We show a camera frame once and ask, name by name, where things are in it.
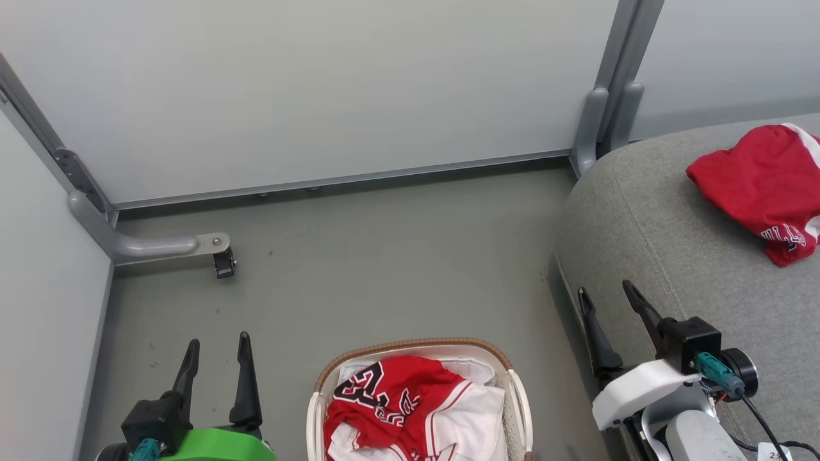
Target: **gray fabric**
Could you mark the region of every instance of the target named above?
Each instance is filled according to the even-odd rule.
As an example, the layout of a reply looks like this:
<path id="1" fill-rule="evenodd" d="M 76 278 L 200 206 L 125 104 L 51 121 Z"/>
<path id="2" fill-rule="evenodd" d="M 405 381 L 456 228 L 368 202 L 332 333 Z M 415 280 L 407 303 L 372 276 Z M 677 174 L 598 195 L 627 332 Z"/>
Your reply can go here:
<path id="1" fill-rule="evenodd" d="M 787 120 L 820 134 L 820 115 Z M 651 360 L 649 337 L 621 288 L 630 279 L 664 316 L 700 316 L 745 351 L 760 375 L 753 401 L 781 440 L 820 447 L 820 253 L 779 268 L 763 240 L 708 204 L 686 177 L 697 157 L 730 148 L 758 121 L 648 139 L 604 156 L 578 181 L 558 232 L 565 282 L 592 296 L 627 364 Z M 742 403 L 722 422 L 766 435 Z M 795 459 L 814 459 L 794 449 Z"/>

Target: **white laundry basket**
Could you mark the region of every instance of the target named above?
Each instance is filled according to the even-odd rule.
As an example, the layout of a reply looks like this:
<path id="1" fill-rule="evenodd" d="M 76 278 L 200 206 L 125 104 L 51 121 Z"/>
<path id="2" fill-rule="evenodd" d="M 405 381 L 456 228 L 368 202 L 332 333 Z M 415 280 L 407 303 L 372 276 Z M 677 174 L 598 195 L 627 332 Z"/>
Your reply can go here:
<path id="1" fill-rule="evenodd" d="M 325 461 L 325 439 L 322 428 L 333 390 L 343 370 L 359 364 L 366 366 L 384 358 L 416 355 L 448 363 L 475 363 L 494 373 L 494 385 L 504 391 L 503 427 L 508 461 L 532 460 L 532 415 L 524 385 L 513 371 L 507 357 L 492 344 L 473 338 L 434 338 L 407 340 L 364 349 L 337 357 L 322 370 L 307 407 L 307 459 Z"/>

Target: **basket handle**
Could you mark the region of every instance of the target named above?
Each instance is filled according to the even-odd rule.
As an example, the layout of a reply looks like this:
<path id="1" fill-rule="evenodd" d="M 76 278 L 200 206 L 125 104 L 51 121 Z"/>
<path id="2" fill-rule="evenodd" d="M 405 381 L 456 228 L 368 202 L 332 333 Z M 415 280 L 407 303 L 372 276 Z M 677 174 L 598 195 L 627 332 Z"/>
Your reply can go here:
<path id="1" fill-rule="evenodd" d="M 509 373 L 510 378 L 512 378 L 512 392 L 515 394 L 514 397 L 518 402 L 518 408 L 521 409 L 522 415 L 522 436 L 524 439 L 524 451 L 531 452 L 532 451 L 532 413 L 530 412 L 530 400 L 526 397 L 526 391 L 524 390 L 524 385 L 521 383 L 521 378 L 518 377 L 518 374 L 510 368 L 507 370 Z"/>
<path id="2" fill-rule="evenodd" d="M 317 421 L 321 420 L 321 415 L 317 414 L 319 393 L 314 392 L 310 398 L 310 403 L 307 404 L 307 424 L 305 426 L 305 434 L 307 435 L 307 461 L 323 461 L 325 457 L 319 453 L 320 448 L 317 446 L 320 440 L 324 440 L 322 435 L 317 437 Z"/>

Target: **red stripe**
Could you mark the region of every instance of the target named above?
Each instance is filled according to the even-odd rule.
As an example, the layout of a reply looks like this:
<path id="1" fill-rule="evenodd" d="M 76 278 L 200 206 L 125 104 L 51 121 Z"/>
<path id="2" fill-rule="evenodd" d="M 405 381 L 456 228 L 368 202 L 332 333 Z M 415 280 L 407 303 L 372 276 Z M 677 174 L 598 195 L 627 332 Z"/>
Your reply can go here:
<path id="1" fill-rule="evenodd" d="M 450 409 L 450 407 L 452 407 L 453 405 L 455 405 L 455 404 L 456 404 L 456 402 L 458 402 L 458 399 L 461 399 L 461 396 L 462 396 L 462 395 L 464 395 L 464 391 L 465 391 L 465 390 L 467 390 L 467 388 L 469 388 L 470 386 L 472 386 L 472 382 L 467 383 L 467 385 L 466 385 L 466 386 L 464 386 L 464 389 L 461 389 L 461 392 L 459 392 L 459 393 L 458 393 L 458 395 L 456 395 L 456 398 L 455 398 L 455 399 L 453 399 L 453 401 L 452 401 L 452 402 L 450 402 L 450 404 L 449 404 L 449 405 L 447 405 L 446 407 L 442 408 L 441 410 L 434 411 L 434 412 L 430 415 L 430 441 L 432 442 L 432 445 L 433 445 L 433 453 L 429 453 L 428 455 L 430 455 L 430 456 L 436 456 L 436 455 L 437 455 L 437 453 L 436 453 L 436 452 L 438 451 L 438 450 L 436 450 L 436 449 L 435 449 L 435 433 L 433 432 L 433 419 L 435 419 L 435 415 L 436 415 L 437 413 L 441 413 L 441 412 L 443 412 L 443 411 L 446 411 L 446 410 Z"/>

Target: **white partition panel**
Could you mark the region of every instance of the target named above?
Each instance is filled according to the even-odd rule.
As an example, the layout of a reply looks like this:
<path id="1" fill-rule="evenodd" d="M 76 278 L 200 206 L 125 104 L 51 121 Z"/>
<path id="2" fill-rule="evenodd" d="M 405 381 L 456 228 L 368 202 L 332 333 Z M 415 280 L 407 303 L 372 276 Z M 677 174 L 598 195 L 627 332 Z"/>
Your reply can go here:
<path id="1" fill-rule="evenodd" d="M 666 0 L 632 139 L 820 112 L 820 2 Z"/>
<path id="2" fill-rule="evenodd" d="M 112 265 L 0 104 L 2 459 L 76 459 Z"/>
<path id="3" fill-rule="evenodd" d="M 122 206 L 568 149 L 616 5 L 6 0 L 0 52 Z"/>

